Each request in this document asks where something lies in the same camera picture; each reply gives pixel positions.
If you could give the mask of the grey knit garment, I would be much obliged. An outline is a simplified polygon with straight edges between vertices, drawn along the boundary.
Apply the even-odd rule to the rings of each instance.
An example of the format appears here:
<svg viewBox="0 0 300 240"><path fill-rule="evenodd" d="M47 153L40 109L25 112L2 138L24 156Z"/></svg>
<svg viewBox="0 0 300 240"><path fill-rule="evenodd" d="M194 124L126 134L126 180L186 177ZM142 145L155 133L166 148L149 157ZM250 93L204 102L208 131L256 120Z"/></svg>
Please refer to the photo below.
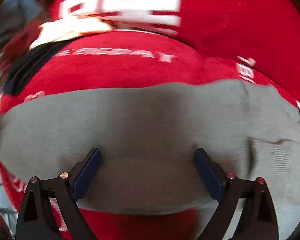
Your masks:
<svg viewBox="0 0 300 240"><path fill-rule="evenodd" d="M203 148L225 171L266 180L281 239L300 222L300 112L273 86L79 90L0 116L0 160L24 181L54 177L93 147L104 159L80 207L138 215L194 208L199 234L217 206L193 163Z"/></svg>

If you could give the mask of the dark clothes pile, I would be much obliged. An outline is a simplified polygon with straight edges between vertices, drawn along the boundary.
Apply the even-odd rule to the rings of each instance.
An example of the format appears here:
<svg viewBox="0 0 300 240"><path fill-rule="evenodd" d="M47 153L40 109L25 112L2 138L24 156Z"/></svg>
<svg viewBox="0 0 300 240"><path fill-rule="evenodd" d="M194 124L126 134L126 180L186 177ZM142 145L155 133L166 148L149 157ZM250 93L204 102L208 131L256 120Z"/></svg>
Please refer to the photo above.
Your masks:
<svg viewBox="0 0 300 240"><path fill-rule="evenodd" d="M49 21L53 0L0 0L0 92L8 69L28 52Z"/></svg>

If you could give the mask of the red fleece blanket white print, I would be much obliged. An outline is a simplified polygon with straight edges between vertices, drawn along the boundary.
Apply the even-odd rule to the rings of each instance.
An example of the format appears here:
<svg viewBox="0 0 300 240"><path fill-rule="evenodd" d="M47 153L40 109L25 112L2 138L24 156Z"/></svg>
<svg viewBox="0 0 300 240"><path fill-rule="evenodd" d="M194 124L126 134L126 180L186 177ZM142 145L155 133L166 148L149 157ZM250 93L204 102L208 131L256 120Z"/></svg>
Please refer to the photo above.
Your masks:
<svg viewBox="0 0 300 240"><path fill-rule="evenodd" d="M220 81L270 85L300 112L300 100L238 59L207 56L177 40L139 31L114 31L40 49L50 55L16 96L2 97L0 116L44 96L91 89L139 89L169 83L202 86ZM119 214L80 207L99 239L194 239L199 211L163 215Z"/></svg>

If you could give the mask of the red pillow white lettering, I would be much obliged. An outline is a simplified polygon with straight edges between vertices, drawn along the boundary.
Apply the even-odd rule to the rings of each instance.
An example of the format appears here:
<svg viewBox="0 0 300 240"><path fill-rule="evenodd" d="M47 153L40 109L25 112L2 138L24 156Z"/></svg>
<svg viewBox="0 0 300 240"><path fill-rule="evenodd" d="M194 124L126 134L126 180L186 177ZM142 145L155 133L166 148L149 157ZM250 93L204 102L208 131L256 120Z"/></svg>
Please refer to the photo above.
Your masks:
<svg viewBox="0 0 300 240"><path fill-rule="evenodd" d="M54 0L53 19L94 13L176 38L207 56L253 58L300 100L300 14L290 0Z"/></svg>

